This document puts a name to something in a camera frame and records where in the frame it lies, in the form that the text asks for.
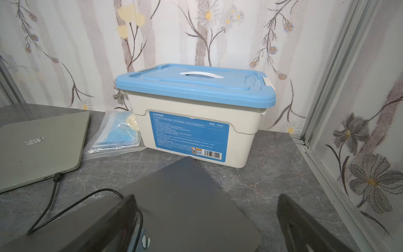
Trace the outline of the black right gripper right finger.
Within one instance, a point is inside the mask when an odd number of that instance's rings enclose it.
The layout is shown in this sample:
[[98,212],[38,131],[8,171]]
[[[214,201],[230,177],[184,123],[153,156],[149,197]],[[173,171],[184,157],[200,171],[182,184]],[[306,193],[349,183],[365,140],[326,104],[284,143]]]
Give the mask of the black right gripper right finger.
[[286,194],[280,194],[277,218],[289,252],[351,252]]

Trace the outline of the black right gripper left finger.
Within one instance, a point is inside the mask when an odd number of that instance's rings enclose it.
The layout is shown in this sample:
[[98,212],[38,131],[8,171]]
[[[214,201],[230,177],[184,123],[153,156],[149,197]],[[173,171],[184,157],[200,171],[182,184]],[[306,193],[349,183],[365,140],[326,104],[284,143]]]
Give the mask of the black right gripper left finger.
[[65,252],[126,252],[137,225],[137,203],[130,194],[78,238],[64,247]]

